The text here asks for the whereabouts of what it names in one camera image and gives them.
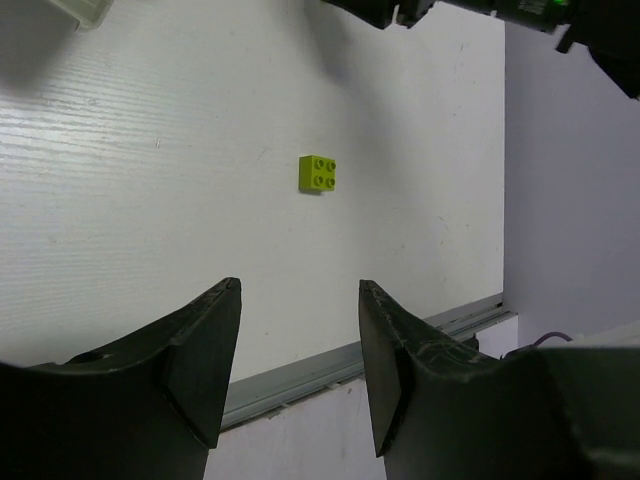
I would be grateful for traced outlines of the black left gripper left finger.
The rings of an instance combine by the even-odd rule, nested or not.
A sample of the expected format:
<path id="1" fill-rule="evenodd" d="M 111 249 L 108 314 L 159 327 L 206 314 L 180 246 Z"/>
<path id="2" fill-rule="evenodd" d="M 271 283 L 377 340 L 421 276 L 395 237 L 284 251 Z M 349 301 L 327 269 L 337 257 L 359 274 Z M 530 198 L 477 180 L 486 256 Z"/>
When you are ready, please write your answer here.
<path id="1" fill-rule="evenodd" d="M 218 442 L 241 318 L 227 278 L 63 364 L 1 367 L 5 479 L 200 479 Z"/>

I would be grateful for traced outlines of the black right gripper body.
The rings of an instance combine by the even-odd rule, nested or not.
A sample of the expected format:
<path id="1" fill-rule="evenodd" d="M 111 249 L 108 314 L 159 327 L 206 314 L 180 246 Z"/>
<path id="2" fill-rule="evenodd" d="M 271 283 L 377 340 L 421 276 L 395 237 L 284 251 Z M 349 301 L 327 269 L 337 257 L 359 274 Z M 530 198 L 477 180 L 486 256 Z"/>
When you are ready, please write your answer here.
<path id="1" fill-rule="evenodd" d="M 328 0 L 327 3 L 378 29 L 386 29 L 391 24 L 414 27 L 438 1 Z M 567 24 L 575 6 L 574 1 L 563 0 L 442 0 L 442 3 L 545 33 Z"/>

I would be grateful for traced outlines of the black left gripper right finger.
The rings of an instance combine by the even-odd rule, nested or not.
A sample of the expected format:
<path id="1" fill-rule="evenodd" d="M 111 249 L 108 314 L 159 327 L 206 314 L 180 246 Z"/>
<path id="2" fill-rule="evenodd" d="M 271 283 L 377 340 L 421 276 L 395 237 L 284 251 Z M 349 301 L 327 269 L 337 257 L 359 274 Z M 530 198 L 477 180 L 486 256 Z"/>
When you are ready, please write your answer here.
<path id="1" fill-rule="evenodd" d="M 375 452 L 390 479 L 635 479 L 639 351 L 494 359 L 359 286 Z"/>

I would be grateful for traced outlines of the lime square lego brick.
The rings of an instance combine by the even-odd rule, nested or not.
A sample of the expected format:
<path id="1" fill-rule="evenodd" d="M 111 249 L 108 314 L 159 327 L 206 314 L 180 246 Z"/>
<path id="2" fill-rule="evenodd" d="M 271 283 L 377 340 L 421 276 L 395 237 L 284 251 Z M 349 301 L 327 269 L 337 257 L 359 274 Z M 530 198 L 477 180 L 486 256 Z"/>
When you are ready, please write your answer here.
<path id="1" fill-rule="evenodd" d="M 331 192 L 336 186 L 336 161 L 317 155 L 299 158 L 298 189 L 301 192 Z"/>

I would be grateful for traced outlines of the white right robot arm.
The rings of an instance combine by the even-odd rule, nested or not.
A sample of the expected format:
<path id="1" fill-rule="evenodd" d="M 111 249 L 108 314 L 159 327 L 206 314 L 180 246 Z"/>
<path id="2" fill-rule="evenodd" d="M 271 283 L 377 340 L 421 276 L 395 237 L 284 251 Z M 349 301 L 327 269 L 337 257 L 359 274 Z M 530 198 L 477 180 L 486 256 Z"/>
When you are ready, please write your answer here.
<path id="1" fill-rule="evenodd" d="M 449 5 L 552 34 L 564 26 L 556 50 L 585 46 L 596 65 L 634 100 L 639 98 L 639 2 L 637 0 L 449 0 Z M 414 27 L 434 7 L 433 0 L 333 1 L 366 23 L 386 29 Z"/>

